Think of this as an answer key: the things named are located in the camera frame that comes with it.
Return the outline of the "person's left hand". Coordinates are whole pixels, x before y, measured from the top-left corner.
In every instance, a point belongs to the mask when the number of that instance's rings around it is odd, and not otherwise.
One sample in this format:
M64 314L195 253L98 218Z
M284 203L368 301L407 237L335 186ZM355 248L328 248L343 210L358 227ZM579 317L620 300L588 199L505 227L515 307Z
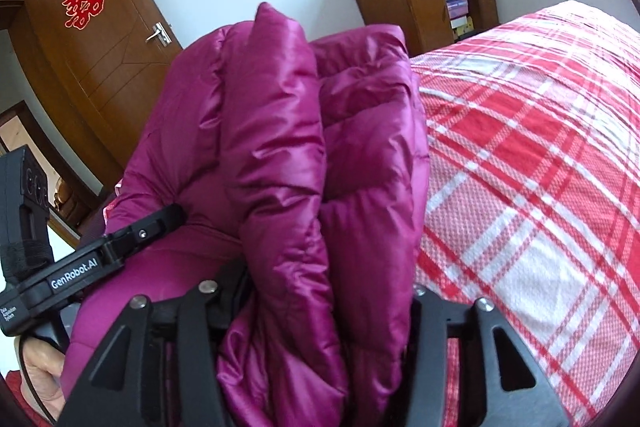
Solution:
M49 423L56 421L65 405L60 384L65 355L47 341L32 337L18 337L14 347L24 400Z

